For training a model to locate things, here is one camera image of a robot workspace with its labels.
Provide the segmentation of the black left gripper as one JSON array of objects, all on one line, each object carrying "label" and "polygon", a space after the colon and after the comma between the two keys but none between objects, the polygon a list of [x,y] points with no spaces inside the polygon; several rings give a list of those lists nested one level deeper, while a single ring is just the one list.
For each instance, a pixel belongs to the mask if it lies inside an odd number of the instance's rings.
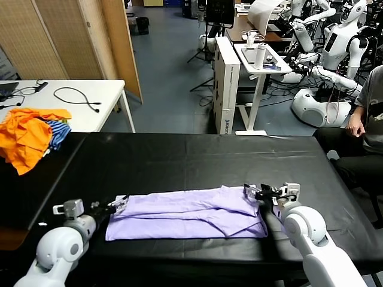
[{"label": "black left gripper", "polygon": [[102,223],[110,215],[122,213],[127,206],[128,199],[129,196],[117,196],[111,202],[92,202],[91,209],[85,214],[91,216],[96,223]]}]

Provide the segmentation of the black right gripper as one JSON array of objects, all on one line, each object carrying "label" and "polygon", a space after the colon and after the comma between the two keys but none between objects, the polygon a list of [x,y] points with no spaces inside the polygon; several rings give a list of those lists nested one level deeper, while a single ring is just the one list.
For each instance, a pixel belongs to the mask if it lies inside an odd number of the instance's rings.
[{"label": "black right gripper", "polygon": [[248,200],[258,200],[262,201],[268,205],[278,205],[278,199],[281,197],[281,193],[278,192],[278,189],[267,185],[261,184],[262,193],[256,186],[249,184],[244,184],[244,196]]}]

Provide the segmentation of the person's hand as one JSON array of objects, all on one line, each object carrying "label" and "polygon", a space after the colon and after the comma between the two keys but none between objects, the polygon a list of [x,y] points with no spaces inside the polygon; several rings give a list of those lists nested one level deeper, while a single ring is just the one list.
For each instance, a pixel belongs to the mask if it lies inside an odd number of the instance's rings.
[{"label": "person's hand", "polygon": [[352,114],[346,126],[349,135],[359,138],[365,134],[364,125],[360,114]]}]

